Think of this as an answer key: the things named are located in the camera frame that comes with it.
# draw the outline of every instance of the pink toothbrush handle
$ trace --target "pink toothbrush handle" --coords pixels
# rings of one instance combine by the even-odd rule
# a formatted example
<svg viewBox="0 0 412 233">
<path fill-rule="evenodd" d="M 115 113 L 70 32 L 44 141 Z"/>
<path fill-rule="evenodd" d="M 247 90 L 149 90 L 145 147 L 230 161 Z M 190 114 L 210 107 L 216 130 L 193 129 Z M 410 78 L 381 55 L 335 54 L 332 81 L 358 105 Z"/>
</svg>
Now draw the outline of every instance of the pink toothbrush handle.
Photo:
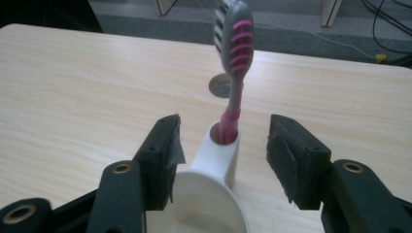
<svg viewBox="0 0 412 233">
<path fill-rule="evenodd" d="M 224 111 L 219 123 L 219 142 L 227 145 L 233 143 L 237 138 L 237 121 L 240 117 L 240 111 L 229 112 Z"/>
</svg>

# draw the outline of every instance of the white plastic cup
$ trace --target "white plastic cup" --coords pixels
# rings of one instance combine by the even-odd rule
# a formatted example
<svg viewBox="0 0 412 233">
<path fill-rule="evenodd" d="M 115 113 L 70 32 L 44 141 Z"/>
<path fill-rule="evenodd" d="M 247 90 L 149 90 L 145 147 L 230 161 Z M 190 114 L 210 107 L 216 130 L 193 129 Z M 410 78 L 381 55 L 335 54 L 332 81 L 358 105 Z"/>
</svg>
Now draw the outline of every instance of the white plastic cup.
<svg viewBox="0 0 412 233">
<path fill-rule="evenodd" d="M 249 233 L 246 216 L 230 187 L 234 184 L 240 132 L 232 144 L 216 143 L 219 123 L 207 131 L 190 168 L 176 174 L 173 203 L 147 212 L 148 232 Z"/>
</svg>

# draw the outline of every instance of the black cable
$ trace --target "black cable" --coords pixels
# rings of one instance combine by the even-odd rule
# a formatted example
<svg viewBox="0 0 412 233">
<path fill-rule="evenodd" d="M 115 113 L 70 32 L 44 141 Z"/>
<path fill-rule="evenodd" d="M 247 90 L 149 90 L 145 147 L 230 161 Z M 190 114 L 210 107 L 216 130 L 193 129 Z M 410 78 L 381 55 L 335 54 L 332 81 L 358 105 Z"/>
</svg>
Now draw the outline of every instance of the black cable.
<svg viewBox="0 0 412 233">
<path fill-rule="evenodd" d="M 361 0 L 364 6 L 373 14 L 378 14 L 381 18 L 383 18 L 385 21 L 390 23 L 391 25 L 395 26 L 399 30 L 403 31 L 404 33 L 408 34 L 409 36 L 412 36 L 412 29 L 405 26 L 403 23 L 399 22 L 396 20 L 394 17 L 389 16 L 383 11 L 378 11 L 378 8 L 376 8 L 372 3 L 370 3 L 368 0 Z"/>
<path fill-rule="evenodd" d="M 401 58 L 395 59 L 388 61 L 388 65 L 394 65 L 394 66 L 403 66 L 406 68 L 412 68 L 412 54 L 405 55 Z"/>
<path fill-rule="evenodd" d="M 402 7 L 412 9 L 412 5 L 407 5 L 407 4 L 402 3 L 402 2 L 399 2 L 399 1 L 397 1 L 397 0 L 392 0 L 392 1 L 395 2 L 395 3 L 397 3 L 398 5 L 400 5 L 400 6 L 402 6 Z"/>
<path fill-rule="evenodd" d="M 382 45 L 382 44 L 377 40 L 376 35 L 375 35 L 376 18 L 378 17 L 379 12 L 381 11 L 382 5 L 384 5 L 385 1 L 386 1 L 386 0 L 382 0 L 381 4 L 379 5 L 378 10 L 377 10 L 377 12 L 376 12 L 375 19 L 373 19 L 373 26 L 372 26 L 373 40 L 375 40 L 376 44 L 378 44 L 380 47 L 382 47 L 382 48 L 385 49 L 385 50 L 389 50 L 389 51 L 393 51 L 393 52 L 398 52 L 398 53 L 403 53 L 403 54 L 412 54 L 412 51 L 402 51 L 402 50 L 393 50 L 393 49 L 390 49 L 390 48 L 385 47 L 384 45 Z"/>
</svg>

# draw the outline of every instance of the wooden table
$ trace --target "wooden table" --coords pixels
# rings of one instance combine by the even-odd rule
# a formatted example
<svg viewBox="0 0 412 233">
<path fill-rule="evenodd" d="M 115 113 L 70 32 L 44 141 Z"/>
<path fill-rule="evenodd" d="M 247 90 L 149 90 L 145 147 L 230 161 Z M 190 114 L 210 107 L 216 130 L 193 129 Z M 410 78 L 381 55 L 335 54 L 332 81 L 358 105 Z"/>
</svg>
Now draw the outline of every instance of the wooden table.
<svg viewBox="0 0 412 233">
<path fill-rule="evenodd" d="M 288 202 L 266 162 L 271 114 L 292 117 L 332 150 L 368 165 L 412 201 L 412 71 L 256 51 L 244 85 L 236 184 L 252 232 L 323 232 L 320 212 Z M 0 30 L 0 207 L 44 197 L 54 208 L 131 159 L 155 122 L 182 118 L 191 164 L 226 99 L 214 47 L 10 25 Z"/>
</svg>

